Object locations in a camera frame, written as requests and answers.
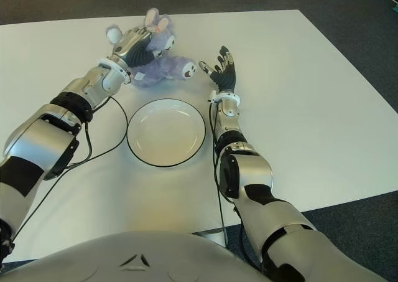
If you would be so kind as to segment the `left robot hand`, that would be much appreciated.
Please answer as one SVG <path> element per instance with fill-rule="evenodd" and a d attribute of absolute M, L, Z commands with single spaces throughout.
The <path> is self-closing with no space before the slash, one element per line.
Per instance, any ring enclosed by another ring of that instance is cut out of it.
<path fill-rule="evenodd" d="M 156 52 L 147 50 L 153 35 L 147 27 L 130 29 L 114 45 L 112 54 L 118 56 L 131 68 L 147 65 L 157 58 Z"/>

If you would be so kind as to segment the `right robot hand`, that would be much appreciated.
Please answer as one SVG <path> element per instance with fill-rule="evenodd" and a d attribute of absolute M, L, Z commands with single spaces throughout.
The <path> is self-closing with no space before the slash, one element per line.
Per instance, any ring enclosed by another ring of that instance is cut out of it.
<path fill-rule="evenodd" d="M 217 60 L 218 65 L 210 67 L 206 62 L 199 61 L 199 67 L 211 78 L 219 92 L 234 92 L 236 86 L 236 71 L 231 52 L 221 46 Z"/>

